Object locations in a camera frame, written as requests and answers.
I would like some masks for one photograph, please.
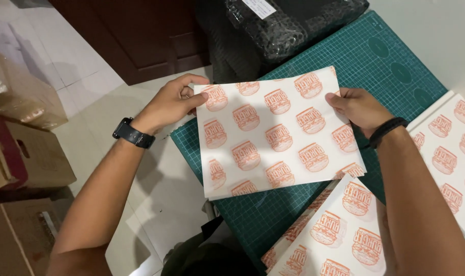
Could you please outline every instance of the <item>wooden door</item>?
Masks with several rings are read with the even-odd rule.
[[[50,2],[128,85],[210,64],[194,1]]]

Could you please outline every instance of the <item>burger wrapping paper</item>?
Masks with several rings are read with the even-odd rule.
[[[392,275],[387,225],[384,205],[346,174],[268,275]]]
[[[410,134],[465,235],[464,98],[454,95]]]
[[[333,66],[194,92],[209,95],[197,119],[211,200],[366,172],[348,119],[324,99],[340,94]]]
[[[277,261],[282,257],[285,253],[287,248],[291,246],[292,242],[297,238],[299,233],[301,233],[304,226],[308,223],[308,221],[313,217],[316,211],[320,208],[320,206],[325,202],[328,196],[331,194],[333,189],[337,186],[339,180],[333,180],[330,185],[328,185],[320,194],[319,196],[311,203],[308,208],[299,216],[296,221],[292,224],[289,229],[280,237],[280,239],[275,242],[275,244],[270,248],[263,257],[261,257],[261,261],[265,264],[267,270],[266,273],[269,273],[273,266],[277,263]]]

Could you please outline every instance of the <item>wristband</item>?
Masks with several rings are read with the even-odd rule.
[[[408,121],[401,118],[396,117],[386,121],[384,124],[379,126],[376,131],[371,135],[369,138],[369,146],[373,149],[376,149],[377,146],[380,144],[381,140],[383,139],[384,135],[388,134],[391,130],[399,127],[404,126],[405,128],[408,126]]]

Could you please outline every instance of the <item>cardboard box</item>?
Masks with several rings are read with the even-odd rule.
[[[45,276],[59,227],[50,199],[0,204],[0,275]]]
[[[0,116],[0,189],[62,187],[74,181],[55,134]]]
[[[68,122],[57,91],[1,52],[0,82],[0,115],[48,130]]]

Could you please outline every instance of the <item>black wristwatch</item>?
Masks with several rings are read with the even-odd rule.
[[[130,126],[130,122],[134,118],[123,118],[118,127],[113,131],[113,138],[123,138],[137,147],[150,148],[152,143],[156,140],[156,137],[149,134],[142,133],[137,129]]]

